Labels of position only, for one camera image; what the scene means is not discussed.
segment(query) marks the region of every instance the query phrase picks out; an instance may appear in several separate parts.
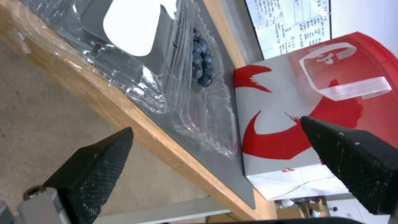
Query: white paper sheet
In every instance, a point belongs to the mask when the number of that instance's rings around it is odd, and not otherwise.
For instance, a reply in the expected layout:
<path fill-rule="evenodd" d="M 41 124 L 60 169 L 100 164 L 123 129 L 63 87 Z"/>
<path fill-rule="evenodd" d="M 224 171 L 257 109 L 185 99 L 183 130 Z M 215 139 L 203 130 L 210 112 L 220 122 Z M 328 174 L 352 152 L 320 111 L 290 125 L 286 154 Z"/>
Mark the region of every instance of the white paper sheet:
<path fill-rule="evenodd" d="M 330 40 L 329 0 L 246 0 L 264 59 Z"/>

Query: textured rubber pad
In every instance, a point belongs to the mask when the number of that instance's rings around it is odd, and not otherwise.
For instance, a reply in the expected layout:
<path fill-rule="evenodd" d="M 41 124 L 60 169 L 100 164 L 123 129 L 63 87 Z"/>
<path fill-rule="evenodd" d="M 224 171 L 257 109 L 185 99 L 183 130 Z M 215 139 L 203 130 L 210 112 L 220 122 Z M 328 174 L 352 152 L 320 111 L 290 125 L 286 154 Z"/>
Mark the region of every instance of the textured rubber pad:
<path fill-rule="evenodd" d="M 57 189 L 72 223 L 93 223 L 119 178 L 133 143 L 126 128 L 74 153 L 45 183 Z"/>
<path fill-rule="evenodd" d="M 301 125 L 321 161 L 369 212 L 393 213 L 398 198 L 398 149 L 367 131 L 306 116 Z"/>

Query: plastic packaging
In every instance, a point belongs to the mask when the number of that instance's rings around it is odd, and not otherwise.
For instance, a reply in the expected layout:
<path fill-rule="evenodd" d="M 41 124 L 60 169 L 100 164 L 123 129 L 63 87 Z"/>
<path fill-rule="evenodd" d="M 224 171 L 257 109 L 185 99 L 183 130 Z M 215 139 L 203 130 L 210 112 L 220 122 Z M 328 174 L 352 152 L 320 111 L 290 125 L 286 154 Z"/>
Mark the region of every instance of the plastic packaging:
<path fill-rule="evenodd" d="M 112 0 L 101 2 L 106 10 Z M 203 149 L 235 154 L 235 116 L 221 55 L 197 4 L 177 1 L 174 20 L 162 6 L 152 50 L 143 57 L 125 53 L 101 33 L 103 14 L 101 18 L 101 10 L 90 13 L 93 4 L 97 7 L 98 1 L 25 0 L 26 7 L 15 7 L 13 16 L 25 36 L 76 69 L 101 71 L 105 80 L 153 113 L 178 114 L 175 128 Z M 88 29 L 87 22 L 95 24 Z M 208 88 L 191 78 L 193 28 L 202 33 L 213 57 L 217 74 Z"/>

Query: gray carpet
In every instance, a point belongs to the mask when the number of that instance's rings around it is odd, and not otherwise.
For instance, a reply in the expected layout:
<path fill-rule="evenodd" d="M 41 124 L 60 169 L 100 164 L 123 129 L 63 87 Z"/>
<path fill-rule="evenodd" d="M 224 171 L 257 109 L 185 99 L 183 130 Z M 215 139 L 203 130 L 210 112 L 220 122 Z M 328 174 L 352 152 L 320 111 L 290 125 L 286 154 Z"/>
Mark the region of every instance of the gray carpet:
<path fill-rule="evenodd" d="M 2 43 L 0 68 L 0 200 L 16 212 L 27 188 L 43 183 L 76 149 L 117 129 Z M 101 215 L 201 197 L 201 190 L 134 143 Z"/>

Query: wooden table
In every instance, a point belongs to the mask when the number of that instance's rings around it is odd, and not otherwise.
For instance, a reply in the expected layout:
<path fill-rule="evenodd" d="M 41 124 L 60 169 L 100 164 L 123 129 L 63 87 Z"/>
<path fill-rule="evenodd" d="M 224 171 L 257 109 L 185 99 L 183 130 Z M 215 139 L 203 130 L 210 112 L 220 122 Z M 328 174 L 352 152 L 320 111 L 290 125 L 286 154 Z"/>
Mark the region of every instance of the wooden table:
<path fill-rule="evenodd" d="M 219 2 L 209 0 L 205 3 L 210 8 L 211 17 L 222 34 L 222 39 L 235 66 L 244 65 L 242 56 L 237 51 L 236 42 L 234 43 L 234 38 L 229 36 L 231 31 L 223 16 Z M 266 201 L 254 189 L 256 209 L 250 208 L 142 110 L 127 99 L 121 91 L 109 86 L 98 75 L 93 75 L 93 73 L 99 73 L 99 71 L 84 69 L 87 65 L 78 59 L 78 53 L 74 49 L 60 51 L 56 45 L 50 43 L 45 46 L 38 46 L 33 40 L 25 37 L 23 32 L 18 31 L 18 27 L 20 25 L 28 27 L 29 21 L 37 20 L 40 22 L 40 19 L 33 14 L 29 16 L 26 14 L 13 15 L 12 12 L 18 11 L 21 7 L 24 7 L 24 5 L 18 0 L 0 0 L 0 41 L 4 42 L 19 56 L 33 63 L 50 78 L 59 82 L 73 95 L 84 101 L 104 118 L 113 122 L 117 127 L 132 127 L 135 133 L 135 141 L 138 141 L 240 219 L 276 219 L 275 206 L 272 201 Z M 50 29 L 41 35 L 63 41 Z M 44 48 L 58 52 L 62 58 L 67 58 L 70 62 L 55 57 Z"/>

